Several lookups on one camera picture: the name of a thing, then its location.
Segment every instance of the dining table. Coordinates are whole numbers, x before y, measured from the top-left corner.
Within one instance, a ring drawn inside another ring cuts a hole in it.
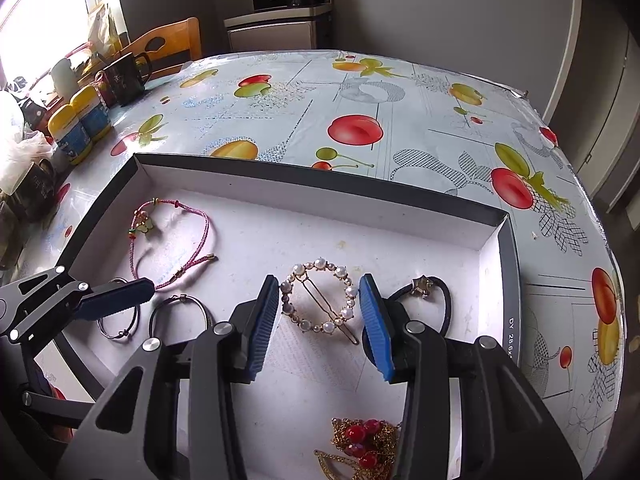
[[[15,279],[56,265],[133,153],[340,171],[500,208],[520,268],[520,369],[583,475],[595,468],[622,382],[623,283],[584,187],[526,92],[357,52],[253,52],[186,64],[110,117],[112,131],[33,229]]]

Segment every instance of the chair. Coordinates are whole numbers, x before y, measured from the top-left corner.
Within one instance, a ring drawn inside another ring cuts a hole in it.
[[[161,38],[164,44],[156,50],[148,50],[152,40]],[[146,32],[122,51],[120,55],[124,56],[129,52],[134,56],[146,52],[151,62],[162,59],[163,57],[177,54],[178,52],[189,51],[192,61],[202,58],[202,46],[200,45],[200,23],[197,18],[188,18],[183,22],[171,23],[162,27],[154,28]],[[180,72],[182,64],[157,70],[151,75],[151,79],[157,79],[165,75]]]

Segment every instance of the red bead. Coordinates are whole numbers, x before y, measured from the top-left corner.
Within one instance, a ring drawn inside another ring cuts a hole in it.
[[[367,422],[363,424],[363,426],[367,433],[369,433],[370,435],[373,435],[380,431],[380,427],[382,425],[380,424],[379,420],[376,420],[375,418],[370,418]]]
[[[344,453],[349,456],[360,458],[367,452],[366,448],[362,444],[349,444]]]
[[[351,440],[354,444],[359,444],[366,438],[367,432],[360,425],[349,426],[346,430],[344,430],[344,436]]]
[[[360,467],[363,469],[373,469],[378,464],[378,456],[376,453],[367,453],[358,460]]]

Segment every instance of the red cord bracelet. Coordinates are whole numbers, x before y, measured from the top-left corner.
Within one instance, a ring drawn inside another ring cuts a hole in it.
[[[207,214],[204,211],[200,211],[199,209],[194,209],[193,207],[189,207],[187,205],[181,204],[177,200],[162,200],[160,198],[155,198],[153,200],[150,200],[149,202],[143,203],[143,205],[141,205],[136,210],[136,212],[133,215],[133,220],[131,221],[131,229],[129,229],[129,238],[130,238],[129,264],[131,266],[131,274],[133,275],[134,279],[136,280],[138,279],[136,266],[133,263],[133,249],[136,241],[136,232],[146,233],[149,231],[149,229],[153,227],[151,218],[149,218],[149,214],[146,211],[144,211],[144,208],[149,205],[157,205],[157,204],[172,204],[174,207],[181,207],[182,209],[184,209],[185,211],[188,211],[189,213],[194,213],[196,215],[202,216],[205,221],[204,232],[202,234],[202,238],[200,239],[200,243],[196,247],[195,252],[191,255],[191,258],[189,258],[188,261],[183,266],[181,266],[178,270],[176,270],[175,273],[166,282],[161,283],[160,285],[156,285],[154,287],[155,290],[160,290],[161,288],[165,288],[167,285],[171,285],[175,280],[180,278],[188,269],[191,269],[191,267],[194,267],[197,264],[208,262],[210,260],[215,261],[218,259],[218,257],[215,254],[211,253],[211,254],[207,254],[206,256],[201,256],[200,258],[198,258],[198,255],[200,254],[200,251],[204,247],[204,243],[207,240],[207,236],[209,235],[209,218],[207,217]]]

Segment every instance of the blue label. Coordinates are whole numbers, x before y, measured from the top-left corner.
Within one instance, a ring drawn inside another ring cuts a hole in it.
[[[57,141],[60,149],[65,152],[71,160],[74,160],[89,145],[91,139],[86,134],[82,124],[78,123],[71,128],[62,139]]]
[[[111,124],[107,110],[102,103],[96,105],[93,110],[80,119],[80,122],[92,139]]]

